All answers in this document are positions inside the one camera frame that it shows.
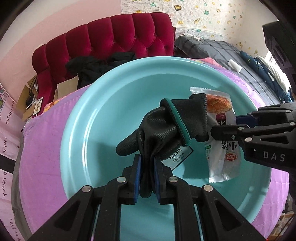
pink blanket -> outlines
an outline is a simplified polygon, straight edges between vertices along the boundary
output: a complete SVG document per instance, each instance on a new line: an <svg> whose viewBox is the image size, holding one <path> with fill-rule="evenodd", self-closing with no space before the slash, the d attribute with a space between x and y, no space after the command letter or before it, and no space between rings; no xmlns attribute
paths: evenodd
<svg viewBox="0 0 296 241"><path fill-rule="evenodd" d="M242 79L224 68L213 67L235 82L257 107L264 106L258 94ZM33 233L67 201L59 168L60 144L70 112L86 89L70 94L25 126L19 174L20 195ZM253 222L265 237L271 233L282 213L288 188L288 174L273 169L264 204Z"/></svg>

tufted headboard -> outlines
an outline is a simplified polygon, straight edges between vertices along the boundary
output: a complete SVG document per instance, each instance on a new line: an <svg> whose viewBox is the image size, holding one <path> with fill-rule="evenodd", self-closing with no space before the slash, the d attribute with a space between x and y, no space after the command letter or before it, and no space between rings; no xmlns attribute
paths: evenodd
<svg viewBox="0 0 296 241"><path fill-rule="evenodd" d="M35 50L38 98L44 106L53 100L58 83L73 76L65 64L77 56L107 59L114 52L135 52L137 58L172 56L173 27L166 13L135 13L102 18L78 26Z"/></svg>

work glove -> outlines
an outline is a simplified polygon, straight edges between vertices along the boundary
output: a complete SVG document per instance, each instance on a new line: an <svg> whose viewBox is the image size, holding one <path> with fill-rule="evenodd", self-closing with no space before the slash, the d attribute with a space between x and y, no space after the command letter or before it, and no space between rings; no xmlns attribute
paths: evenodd
<svg viewBox="0 0 296 241"><path fill-rule="evenodd" d="M116 153L127 156L140 151L142 173L140 196L155 193L154 156L169 158L180 146L189 146L191 139L208 140L206 95L194 94L189 99L163 99L160 107L147 113L139 128L116 147Z"/></svg>

plastic food bag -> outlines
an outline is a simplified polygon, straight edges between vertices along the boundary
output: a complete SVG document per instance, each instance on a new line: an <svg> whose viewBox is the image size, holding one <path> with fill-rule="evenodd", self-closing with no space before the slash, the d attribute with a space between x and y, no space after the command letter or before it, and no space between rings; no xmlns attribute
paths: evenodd
<svg viewBox="0 0 296 241"><path fill-rule="evenodd" d="M227 181L239 175L241 155L236 141L217 141L211 136L215 125L236 125L235 113L229 94L204 89L190 88L191 94L207 95L207 120L209 140L204 142L209 166L209 183Z"/></svg>

white object on bed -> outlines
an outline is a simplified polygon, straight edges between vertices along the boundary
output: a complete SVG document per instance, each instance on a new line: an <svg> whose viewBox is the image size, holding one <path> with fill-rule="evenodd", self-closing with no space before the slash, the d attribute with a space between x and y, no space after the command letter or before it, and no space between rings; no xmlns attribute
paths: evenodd
<svg viewBox="0 0 296 241"><path fill-rule="evenodd" d="M270 62L268 62L265 58L259 55L257 56L257 58L266 65L266 67L275 77L277 83L280 85L283 91L287 94L289 89L291 88L291 84L286 74L282 72L281 68L277 64L273 65Z"/></svg>
<svg viewBox="0 0 296 241"><path fill-rule="evenodd" d="M238 73L242 70L242 67L232 59L229 60L228 65Z"/></svg>

